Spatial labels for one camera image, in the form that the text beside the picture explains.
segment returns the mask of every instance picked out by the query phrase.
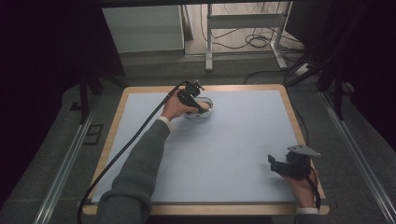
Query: metal frame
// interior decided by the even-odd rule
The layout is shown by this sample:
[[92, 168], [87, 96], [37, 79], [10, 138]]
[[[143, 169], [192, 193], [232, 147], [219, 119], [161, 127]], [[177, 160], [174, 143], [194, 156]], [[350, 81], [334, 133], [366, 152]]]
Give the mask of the metal frame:
[[271, 42], [271, 48], [276, 56], [277, 63], [281, 69], [287, 68], [285, 60], [279, 51], [279, 41], [285, 29], [286, 20], [289, 16], [291, 2], [288, 2], [282, 13], [271, 14], [237, 14], [237, 15], [213, 15], [212, 4], [207, 4], [207, 41], [206, 41], [206, 62], [205, 69], [208, 72], [213, 70], [213, 50], [212, 50], [212, 29], [232, 29], [232, 28], [278, 28], [275, 40]]
[[346, 144], [349, 153], [351, 154], [353, 160], [356, 163], [359, 171], [361, 172], [361, 176], [366, 182], [368, 188], [373, 193], [375, 200], [381, 209], [385, 219], [388, 223], [396, 223], [396, 208], [393, 204], [392, 199], [388, 195], [385, 187], [382, 185], [380, 180], [377, 178], [376, 174], [370, 167], [370, 164], [365, 159], [363, 153], [361, 152], [361, 148], [356, 143], [352, 134], [350, 133], [346, 123], [338, 117], [336, 112], [333, 110], [333, 103], [331, 97], [326, 92], [319, 92], [319, 96], [322, 98], [323, 103], [325, 104], [329, 115], [332, 118], [333, 123], [335, 124], [335, 128], [340, 133], [341, 137]]
[[61, 196], [62, 190], [64, 189], [64, 185], [66, 183], [67, 178], [69, 177], [70, 171], [75, 163], [76, 157], [78, 155], [79, 149], [82, 145], [84, 137], [90, 127], [90, 124], [93, 119], [93, 115], [96, 111], [96, 107], [99, 104], [100, 96], [94, 95], [91, 101], [91, 111], [88, 114], [87, 119], [84, 123], [80, 124], [78, 127], [78, 132], [70, 146], [67, 150], [67, 154], [64, 156], [64, 160], [59, 167], [58, 173], [54, 177], [51, 186], [49, 187], [49, 191], [38, 210], [38, 213], [35, 217], [34, 224], [46, 224], [50, 222], [50, 218], [55, 209], [55, 206]]

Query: human arm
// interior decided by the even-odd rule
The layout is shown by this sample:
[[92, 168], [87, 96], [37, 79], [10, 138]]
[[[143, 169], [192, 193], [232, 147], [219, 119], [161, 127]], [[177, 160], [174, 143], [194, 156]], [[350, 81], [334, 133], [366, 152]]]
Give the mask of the human arm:
[[[321, 223], [323, 217], [318, 215], [318, 209], [315, 207], [315, 195], [308, 181], [305, 178], [295, 179], [285, 175], [282, 175], [282, 177], [289, 182], [297, 201], [297, 223]], [[316, 170], [311, 171], [309, 178], [313, 183], [318, 184], [318, 172]]]
[[170, 133], [170, 120], [194, 107], [183, 105], [172, 95], [163, 107], [162, 116], [155, 120], [131, 150], [112, 189], [100, 199], [96, 223], [144, 223], [151, 211], [151, 195], [163, 157], [164, 142]]

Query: metal rod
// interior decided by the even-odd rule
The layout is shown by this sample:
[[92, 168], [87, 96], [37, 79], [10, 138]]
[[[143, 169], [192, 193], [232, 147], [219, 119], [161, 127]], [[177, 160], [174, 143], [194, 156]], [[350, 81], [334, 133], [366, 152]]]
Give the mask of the metal rod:
[[392, 199], [387, 194], [381, 182], [376, 178], [375, 173], [373, 172], [369, 163], [361, 153], [361, 149], [359, 148], [358, 144], [355, 142], [355, 139], [350, 133], [347, 125], [345, 124], [344, 121], [340, 120], [337, 114], [334, 112], [332, 99], [330, 98], [330, 96], [328, 96], [327, 93], [324, 92], [320, 92], [319, 95], [322, 97], [327, 107], [327, 110], [331, 115], [334, 124], [336, 125], [336, 128], [343, 137], [346, 143], [346, 147], [348, 148], [353, 160], [355, 161], [358, 169], [360, 170], [361, 175], [365, 180], [367, 186], [369, 187], [370, 191], [373, 193], [376, 202], [378, 203], [379, 208], [381, 209], [388, 223], [396, 223], [396, 210], [392, 202]]
[[291, 4], [291, 2], [288, 2], [286, 4], [285, 9], [282, 11], [282, 17], [280, 18], [280, 23], [277, 26], [278, 29], [276, 31], [276, 36], [275, 36], [275, 40], [274, 40], [274, 48], [276, 50], [279, 49], [279, 42], [280, 42], [280, 38], [282, 37], [283, 30], [285, 29], [286, 20], [288, 19], [290, 4]]
[[88, 128], [92, 122], [95, 108], [99, 102], [99, 97], [100, 95], [94, 95], [92, 97], [90, 113], [86, 121], [79, 125], [78, 132], [70, 148], [68, 149], [66, 155], [64, 156], [64, 160], [58, 170], [58, 173], [53, 179], [52, 184], [49, 187], [49, 191], [46, 197], [44, 198], [44, 201], [41, 204], [40, 209], [38, 210], [37, 216], [35, 217], [35, 221], [33, 222], [34, 224], [49, 223], [50, 217], [52, 216], [56, 203], [58, 202], [62, 190], [64, 189], [64, 184], [76, 160], [76, 156], [82, 145], [85, 134], [87, 133]]
[[207, 72], [211, 72], [213, 70], [213, 58], [212, 58], [212, 5], [207, 4], [207, 15], [206, 15], [206, 35], [207, 35], [207, 41], [206, 41], [206, 62], [205, 62], [205, 68]]

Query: metal stand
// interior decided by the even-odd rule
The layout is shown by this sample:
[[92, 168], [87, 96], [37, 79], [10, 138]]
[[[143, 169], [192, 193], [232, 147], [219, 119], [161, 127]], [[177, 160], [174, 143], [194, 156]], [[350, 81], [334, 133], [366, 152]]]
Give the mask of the metal stand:
[[89, 102], [88, 102], [88, 88], [90, 88], [91, 92], [93, 95], [98, 95], [103, 92], [103, 86], [102, 83], [99, 80], [99, 77], [103, 77], [110, 82], [122, 87], [123, 89], [127, 88], [128, 85], [125, 83], [119, 81], [115, 77], [110, 77], [103, 72], [98, 71], [96, 69], [92, 69], [90, 71], [83, 71], [81, 72], [79, 76], [79, 96], [80, 96], [80, 101], [81, 101], [81, 122], [80, 124], [83, 124], [88, 117], [90, 111], [89, 111]]
[[212, 15], [211, 4], [207, 5], [207, 41], [206, 41], [206, 71], [213, 70], [212, 57], [212, 29], [233, 29], [233, 28], [278, 28], [276, 37], [271, 42], [271, 48], [276, 56], [277, 63], [281, 69], [287, 68], [285, 60], [279, 51], [279, 41], [285, 28], [289, 15], [290, 2], [287, 3], [282, 13], [252, 13], [237, 15]]

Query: hand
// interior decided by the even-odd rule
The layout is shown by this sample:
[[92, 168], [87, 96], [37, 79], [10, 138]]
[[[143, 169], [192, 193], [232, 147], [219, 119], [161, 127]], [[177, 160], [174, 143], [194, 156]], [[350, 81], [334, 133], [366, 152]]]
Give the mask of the hand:
[[169, 100], [163, 106], [163, 113], [161, 116], [166, 117], [167, 119], [172, 120], [180, 117], [182, 114], [191, 112], [197, 113], [198, 108], [193, 106], [183, 105], [177, 98], [177, 93], [179, 90], [175, 91], [175, 93], [169, 98]]
[[[282, 175], [282, 177], [285, 178], [291, 185], [294, 197], [296, 197], [299, 207], [301, 208], [315, 207], [314, 192], [305, 178], [299, 180], [285, 175]], [[309, 174], [309, 178], [311, 178], [314, 184], [316, 185], [318, 184], [318, 172], [315, 169], [311, 171], [311, 174]]]

